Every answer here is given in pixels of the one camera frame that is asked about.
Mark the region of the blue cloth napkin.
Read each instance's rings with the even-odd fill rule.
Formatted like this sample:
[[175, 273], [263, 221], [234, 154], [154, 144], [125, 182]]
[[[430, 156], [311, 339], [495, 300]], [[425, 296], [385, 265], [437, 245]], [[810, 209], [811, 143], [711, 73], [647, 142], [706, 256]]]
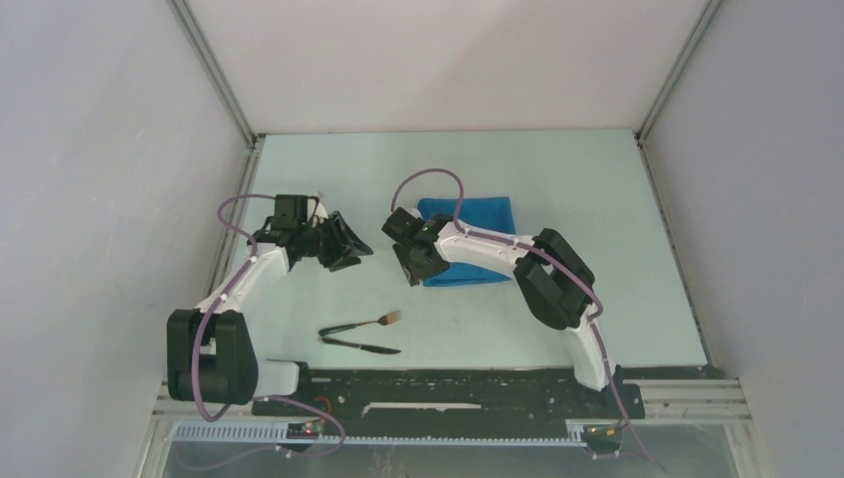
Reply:
[[[456, 205], [456, 199], [421, 198], [417, 209], [421, 217], [428, 220], [436, 214], [452, 214]], [[481, 228], [506, 234], [516, 233], [511, 201], [506, 196], [466, 198], [462, 204], [460, 218]], [[510, 279], [504, 274], [477, 265], [452, 262], [448, 270], [425, 279], [422, 285], [427, 288], [446, 288], [495, 284]]]

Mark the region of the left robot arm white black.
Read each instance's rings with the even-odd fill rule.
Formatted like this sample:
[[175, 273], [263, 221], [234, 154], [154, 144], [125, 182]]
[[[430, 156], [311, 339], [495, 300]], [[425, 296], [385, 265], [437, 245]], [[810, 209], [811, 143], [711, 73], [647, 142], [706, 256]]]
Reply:
[[247, 241], [237, 269], [192, 309], [176, 310], [166, 324], [167, 388], [177, 401], [244, 405], [275, 395], [290, 414], [303, 414], [315, 389], [300, 377], [304, 366], [269, 359], [255, 347], [254, 316], [273, 287], [301, 260], [315, 258], [330, 272], [372, 255], [337, 211], [318, 195], [277, 194], [274, 209]]

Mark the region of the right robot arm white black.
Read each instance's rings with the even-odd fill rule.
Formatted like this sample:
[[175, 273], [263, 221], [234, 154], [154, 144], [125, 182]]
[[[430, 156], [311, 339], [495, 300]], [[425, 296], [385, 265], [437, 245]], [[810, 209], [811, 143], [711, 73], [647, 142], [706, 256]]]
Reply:
[[581, 387], [582, 409], [603, 416], [619, 401], [616, 363], [609, 357], [597, 318], [604, 312], [590, 268], [555, 230], [534, 236], [480, 228], [450, 215], [418, 217], [395, 209], [382, 225], [412, 286], [467, 264], [513, 279], [532, 315], [559, 331]]

